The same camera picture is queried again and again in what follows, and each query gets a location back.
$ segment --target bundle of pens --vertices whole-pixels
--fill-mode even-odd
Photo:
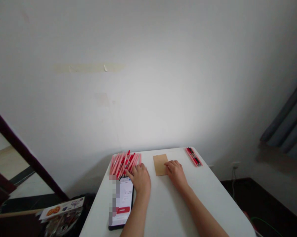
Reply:
[[[122,154],[117,154],[115,157],[112,156],[110,174],[116,175],[117,178],[123,177],[126,175],[126,170],[133,173],[132,168],[137,165],[139,158],[139,164],[142,163],[142,154],[134,153],[130,156],[130,151],[128,153],[124,152]]]
[[[193,151],[191,147],[185,148],[186,152],[188,153],[188,156],[190,157],[192,163],[196,166],[203,166],[202,162],[200,159],[197,157],[196,153]]]

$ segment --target brown envelope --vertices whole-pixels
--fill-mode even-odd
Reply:
[[[167,175],[164,163],[168,161],[166,154],[153,156],[156,176]]]

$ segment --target gray curtain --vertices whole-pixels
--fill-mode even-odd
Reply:
[[[260,140],[297,160],[297,88]]]

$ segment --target hand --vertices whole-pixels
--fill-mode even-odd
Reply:
[[[179,192],[189,187],[182,165],[178,161],[168,161],[166,166],[167,175]]]
[[[145,165],[143,163],[141,165],[137,165],[133,167],[132,171],[133,175],[131,175],[127,170],[126,174],[134,185],[136,195],[149,195],[151,192],[151,178],[149,177],[149,173]]]

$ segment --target masking tape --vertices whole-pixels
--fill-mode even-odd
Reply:
[[[101,63],[101,64],[54,64],[55,73],[99,73],[119,72],[125,68],[124,64]]]

